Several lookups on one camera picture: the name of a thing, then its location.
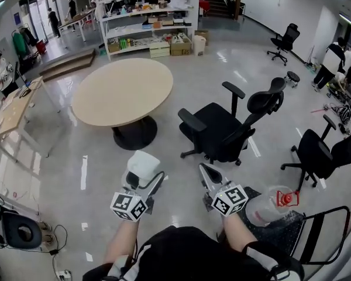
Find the chair backrest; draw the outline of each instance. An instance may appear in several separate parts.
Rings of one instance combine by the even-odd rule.
[[[340,211],[340,210],[346,211],[346,220],[345,220],[345,225],[343,226],[343,234],[342,234],[342,238],[341,238],[341,241],[339,243],[337,252],[334,253],[334,257],[328,261],[311,261],[314,250],[315,250],[316,245],[317,245],[319,235],[321,233],[321,228],[322,228],[322,224],[324,223],[325,216],[327,214],[335,213],[335,212]],[[350,210],[347,206],[341,206],[341,207],[330,209],[328,211],[324,211],[322,213],[317,213],[315,215],[311,215],[310,217],[304,217],[302,229],[301,229],[300,234],[298,236],[298,241],[297,241],[296,245],[298,244],[298,242],[300,240],[300,236],[304,230],[305,222],[307,220],[310,220],[310,219],[313,219],[312,227],[311,227],[311,230],[308,234],[308,238],[307,238],[307,241],[305,243],[304,250],[302,252],[302,255],[301,255],[299,261],[303,265],[328,265],[328,264],[334,262],[339,257],[339,255],[342,251],[343,244],[345,242],[347,231],[349,228],[349,223],[350,223]]]
[[[282,41],[293,44],[295,40],[299,37],[300,32],[298,30],[298,26],[291,23],[290,25],[287,26],[286,33],[282,37]]]
[[[249,98],[247,109],[251,114],[237,130],[223,140],[218,152],[218,161],[229,162],[238,158],[240,151],[247,146],[248,138],[255,133],[251,126],[266,114],[276,112],[281,107],[285,87],[285,80],[278,77],[272,80],[268,91],[257,92]]]
[[[335,167],[351,164],[351,135],[332,148],[333,165]]]

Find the trash can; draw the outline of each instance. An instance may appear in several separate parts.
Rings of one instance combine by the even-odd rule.
[[[196,56],[198,55],[203,55],[204,54],[204,49],[205,49],[205,42],[207,40],[200,36],[200,35],[194,35],[193,42],[194,42],[194,54]]]

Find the red object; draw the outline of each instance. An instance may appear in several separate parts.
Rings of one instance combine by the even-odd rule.
[[[296,202],[295,204],[290,205],[290,203],[293,201],[293,198],[296,197]],[[283,206],[297,206],[299,205],[299,191],[294,191],[293,193],[288,193],[284,194],[280,190],[277,191],[277,206],[283,207]]]
[[[47,52],[46,45],[44,44],[43,40],[40,40],[36,43],[36,49],[39,54],[45,54],[45,52]]]
[[[211,5],[209,4],[209,1],[206,1],[206,0],[199,0],[199,7],[201,7],[204,10],[204,15],[206,12],[208,12],[211,9]]]

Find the beige tabletop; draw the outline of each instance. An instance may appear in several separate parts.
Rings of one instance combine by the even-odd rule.
[[[144,118],[169,96],[170,70],[150,59],[124,59],[98,68],[83,80],[71,103],[89,125],[119,127]]]
[[[32,83],[38,84],[38,81],[40,81],[42,78],[39,77],[35,80],[32,81]],[[10,93],[8,97],[6,98],[7,100],[10,100],[12,97],[14,97],[18,91],[22,91],[24,88],[19,88],[18,90]],[[19,98],[20,95],[15,97],[13,101],[5,108],[3,109],[3,106],[1,106],[0,109],[0,122],[3,119],[2,123],[0,124],[0,136],[11,132],[13,130],[16,130],[25,114],[25,111],[27,109],[27,106],[29,106],[32,97],[34,96],[35,91],[31,91],[30,94],[26,95],[23,98]]]

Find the staircase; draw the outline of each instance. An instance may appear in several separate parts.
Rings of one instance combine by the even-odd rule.
[[[230,18],[228,8],[226,7],[224,0],[207,0],[211,5],[211,9],[207,13],[207,16],[218,16],[221,18]]]

